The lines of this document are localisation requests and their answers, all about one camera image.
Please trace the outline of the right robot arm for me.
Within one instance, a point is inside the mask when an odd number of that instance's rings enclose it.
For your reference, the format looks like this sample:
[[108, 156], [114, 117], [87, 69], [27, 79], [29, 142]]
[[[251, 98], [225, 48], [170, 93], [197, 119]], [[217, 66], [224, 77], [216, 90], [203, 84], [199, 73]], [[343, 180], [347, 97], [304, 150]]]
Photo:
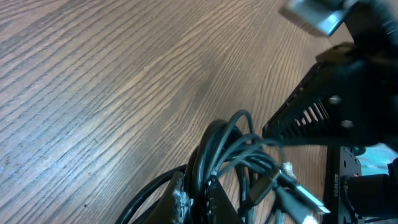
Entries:
[[353, 41], [316, 57], [262, 136], [287, 146], [397, 148], [397, 21], [380, 1], [287, 1], [280, 14], [316, 37]]

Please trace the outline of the black USB cable thin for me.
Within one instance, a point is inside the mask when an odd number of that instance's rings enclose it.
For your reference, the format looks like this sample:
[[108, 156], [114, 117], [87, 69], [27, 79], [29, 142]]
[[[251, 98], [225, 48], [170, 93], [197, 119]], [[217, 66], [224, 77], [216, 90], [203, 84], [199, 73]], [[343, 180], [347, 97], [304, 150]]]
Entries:
[[300, 185], [270, 155], [263, 151], [264, 146], [277, 146], [280, 154], [282, 147], [276, 141], [260, 139], [255, 134], [245, 134], [227, 145], [217, 160], [214, 171], [221, 177], [237, 166], [247, 167], [258, 175], [254, 185], [244, 193], [244, 199], [238, 208], [238, 215], [245, 217], [255, 206], [274, 192], [275, 199], [270, 212], [271, 218], [286, 213], [295, 223], [316, 223], [313, 213], [329, 214], [325, 204]]

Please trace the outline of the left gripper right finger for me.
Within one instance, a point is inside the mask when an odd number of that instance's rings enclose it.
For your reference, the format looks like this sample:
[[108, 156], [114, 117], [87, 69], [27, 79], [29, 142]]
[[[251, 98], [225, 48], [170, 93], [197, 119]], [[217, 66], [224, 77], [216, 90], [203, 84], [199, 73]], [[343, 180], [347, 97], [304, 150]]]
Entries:
[[217, 176], [212, 175], [205, 190], [204, 223], [243, 224]]

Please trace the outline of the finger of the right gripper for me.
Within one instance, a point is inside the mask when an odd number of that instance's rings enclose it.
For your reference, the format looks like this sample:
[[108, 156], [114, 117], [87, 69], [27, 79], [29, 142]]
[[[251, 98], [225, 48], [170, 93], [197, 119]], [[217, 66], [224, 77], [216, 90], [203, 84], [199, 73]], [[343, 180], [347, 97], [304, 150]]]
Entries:
[[286, 146], [397, 147], [397, 62], [316, 63], [262, 129]]

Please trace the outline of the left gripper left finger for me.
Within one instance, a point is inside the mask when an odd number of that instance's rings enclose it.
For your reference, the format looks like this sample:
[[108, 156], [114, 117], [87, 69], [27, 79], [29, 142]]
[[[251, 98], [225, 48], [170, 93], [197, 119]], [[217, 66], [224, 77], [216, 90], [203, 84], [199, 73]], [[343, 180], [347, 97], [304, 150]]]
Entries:
[[184, 191], [184, 174], [176, 172], [144, 224], [183, 224], [190, 208], [191, 199]]

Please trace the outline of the black USB cable thick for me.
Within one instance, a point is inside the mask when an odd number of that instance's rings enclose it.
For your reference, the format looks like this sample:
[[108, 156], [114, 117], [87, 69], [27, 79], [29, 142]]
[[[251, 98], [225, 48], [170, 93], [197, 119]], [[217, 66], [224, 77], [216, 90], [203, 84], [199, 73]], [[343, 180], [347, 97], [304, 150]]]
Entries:
[[[254, 132], [252, 116], [246, 110], [237, 111], [229, 121], [222, 119], [214, 120], [207, 127], [199, 145], [191, 154], [188, 163], [169, 170], [148, 183], [128, 203], [126, 208], [116, 220], [117, 223], [129, 223], [133, 215], [146, 201], [146, 199], [152, 195], [161, 185], [168, 185], [172, 176], [176, 172], [182, 172], [184, 174], [184, 191], [186, 191], [191, 199], [191, 208], [184, 223], [204, 223], [203, 221], [206, 202], [205, 190], [210, 177], [212, 175], [217, 176], [217, 172], [214, 171], [217, 160], [222, 151], [226, 149], [227, 145], [233, 143], [233, 141], [239, 139], [245, 134], [257, 135]], [[283, 154], [280, 154], [277, 146], [268, 145], [263, 147], [263, 151], [270, 155], [271, 158], [273, 158], [273, 160], [275, 160], [280, 166], [283, 166], [290, 175], [294, 176], [294, 173], [292, 172], [292, 166], [285, 160], [284, 150]], [[247, 167], [237, 166], [224, 173], [224, 175], [221, 177], [217, 176], [217, 178], [234, 209], [238, 213], [240, 203], [244, 199], [244, 193], [254, 185], [254, 181], [258, 178], [258, 175], [250, 171]], [[135, 223], [144, 223], [159, 200], [160, 199], [154, 202], [142, 215], [136, 218]], [[252, 208], [252, 210], [249, 211], [249, 214], [245, 217], [239, 216], [242, 218], [243, 223], [253, 223], [254, 209], [255, 207]], [[276, 223], [280, 223], [284, 214], [286, 213], [281, 213], [277, 218], [271, 218], [269, 213], [266, 220], [268, 222], [274, 220]]]

